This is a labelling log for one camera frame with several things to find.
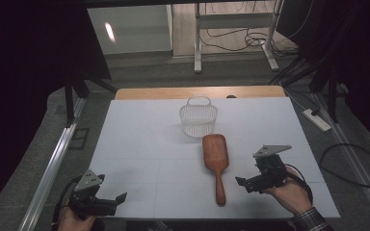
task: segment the white table surface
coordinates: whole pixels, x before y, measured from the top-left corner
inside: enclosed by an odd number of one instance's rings
[[[292,145],[279,153],[281,160],[302,172],[319,212],[339,218],[288,97],[212,99],[218,108],[214,133],[225,136],[229,157],[223,207],[216,204],[215,175],[204,166],[201,139],[181,131],[179,109],[186,102],[111,102],[91,170],[105,174],[97,197],[114,199],[128,193],[117,207],[117,218],[291,218],[270,195],[247,193],[235,180],[260,174],[252,154],[263,144]]]

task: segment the human hand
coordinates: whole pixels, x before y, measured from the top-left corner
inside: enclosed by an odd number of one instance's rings
[[[95,216],[80,219],[70,208],[66,207],[60,218],[58,231],[90,231],[95,219]]]
[[[298,176],[297,172],[292,168],[286,167],[286,169],[288,172]],[[283,186],[269,188],[263,192],[272,195],[284,209],[293,215],[301,214],[312,208],[305,189],[291,178],[287,178]]]

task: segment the aluminum rail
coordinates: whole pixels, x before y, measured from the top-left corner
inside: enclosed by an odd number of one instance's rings
[[[79,120],[79,117],[81,115],[85,102],[86,102],[86,99],[83,99],[83,98],[79,98],[77,100],[76,105],[74,107],[75,119],[73,120],[70,127],[65,128],[65,130],[63,131],[59,139],[59,142],[56,145],[56,148],[52,154],[52,158],[50,159],[47,165],[46,171],[41,177],[38,188],[35,191],[35,195],[33,196],[31,203],[29,204],[29,208],[26,211],[25,217],[23,218],[23,221],[20,223],[20,226],[18,229],[19,231],[35,229],[35,226],[40,217],[40,213],[43,209],[44,203],[46,202],[47,196],[50,193],[50,190],[53,186],[53,182],[59,171],[59,167],[66,154],[67,147],[73,136],[74,130],[76,129],[77,122]]]
[[[320,112],[322,113],[324,119],[327,120],[330,124],[335,140],[340,143],[349,143],[341,127],[338,124],[334,123],[327,113],[327,105],[323,97],[319,93],[314,93],[312,94],[312,96],[319,103],[320,108],[322,109],[320,110]],[[342,148],[344,150],[344,157],[347,160],[357,180],[362,184],[370,185],[370,175],[366,171],[365,167],[362,165],[354,149],[351,146],[344,146]],[[370,201],[370,189],[363,187],[363,190],[368,197],[368,200]]]

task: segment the white basket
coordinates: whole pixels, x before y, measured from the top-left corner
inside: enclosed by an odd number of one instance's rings
[[[190,101],[197,98],[208,100],[208,104],[191,104]],[[215,129],[218,109],[212,105],[211,100],[206,96],[194,96],[179,110],[182,122],[182,131],[192,138],[202,138],[213,133]]]

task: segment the basket handle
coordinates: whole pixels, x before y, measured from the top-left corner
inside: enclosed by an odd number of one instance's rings
[[[196,98],[205,98],[209,101],[209,103],[207,103],[206,105],[211,105],[212,104],[210,98],[208,96],[205,96],[205,95],[196,95],[196,96],[190,97],[190,98],[188,98],[188,102],[186,104],[187,105],[196,105],[196,104],[191,104],[190,103],[191,99],[196,99]]]

